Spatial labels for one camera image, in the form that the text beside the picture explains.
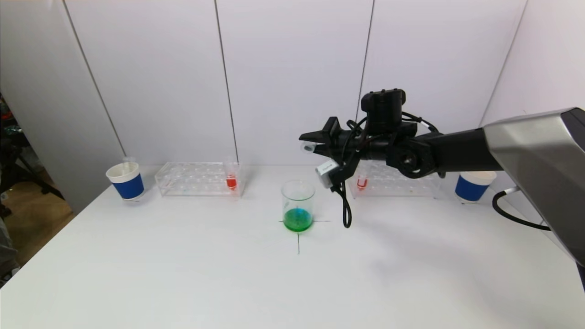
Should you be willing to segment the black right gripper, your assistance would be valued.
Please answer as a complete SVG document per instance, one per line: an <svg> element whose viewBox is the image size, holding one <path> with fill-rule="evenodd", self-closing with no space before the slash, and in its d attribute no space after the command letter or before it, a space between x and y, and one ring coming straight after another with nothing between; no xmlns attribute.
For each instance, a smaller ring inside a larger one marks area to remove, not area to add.
<svg viewBox="0 0 585 329"><path fill-rule="evenodd" d="M323 131L314 131L303 133L299 140L303 142L315 143L313 153L325 157L346 160L351 154L357 151L361 135L364 133L362 125L366 118L360 121L347 121L349 130L344 130L340 126L337 117L327 119Z"/></svg>

